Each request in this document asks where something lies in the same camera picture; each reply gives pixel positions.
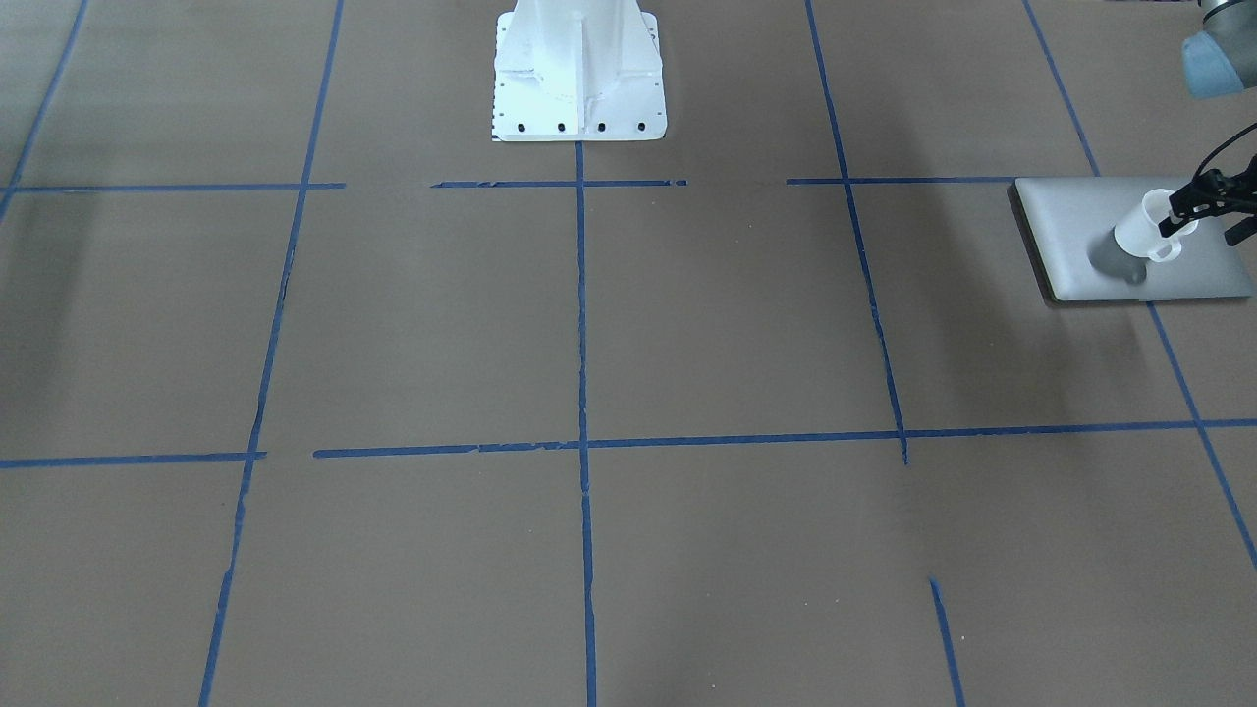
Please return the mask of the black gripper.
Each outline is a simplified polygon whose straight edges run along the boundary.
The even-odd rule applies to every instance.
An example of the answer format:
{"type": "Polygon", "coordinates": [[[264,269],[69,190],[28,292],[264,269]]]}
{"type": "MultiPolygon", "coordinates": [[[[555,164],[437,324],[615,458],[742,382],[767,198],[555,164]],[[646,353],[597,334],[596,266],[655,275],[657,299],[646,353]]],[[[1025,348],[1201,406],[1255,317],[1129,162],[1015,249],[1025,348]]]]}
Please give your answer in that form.
{"type": "Polygon", "coordinates": [[[1209,169],[1190,177],[1185,187],[1169,196],[1166,216],[1159,221],[1159,237],[1185,237],[1197,221],[1239,211],[1256,215],[1256,169],[1253,157],[1239,174],[1227,176],[1209,169]]]}

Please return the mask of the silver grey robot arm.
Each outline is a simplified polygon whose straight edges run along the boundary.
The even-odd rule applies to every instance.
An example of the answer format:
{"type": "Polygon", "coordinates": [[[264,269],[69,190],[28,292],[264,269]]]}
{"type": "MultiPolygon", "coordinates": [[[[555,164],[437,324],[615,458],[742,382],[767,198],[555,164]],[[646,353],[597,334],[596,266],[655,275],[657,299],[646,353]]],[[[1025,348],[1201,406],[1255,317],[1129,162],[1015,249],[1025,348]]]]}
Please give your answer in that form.
{"type": "MultiPolygon", "coordinates": [[[[1256,86],[1256,3],[1199,1],[1202,28],[1182,42],[1182,70],[1190,96],[1209,99],[1239,94],[1256,86]]],[[[1198,164],[1184,187],[1169,196],[1169,214],[1156,223],[1159,237],[1175,237],[1187,225],[1231,213],[1244,216],[1226,228],[1223,242],[1238,247],[1256,231],[1256,161],[1239,174],[1210,164],[1232,143],[1254,133],[1254,125],[1226,138],[1198,164]]]]}

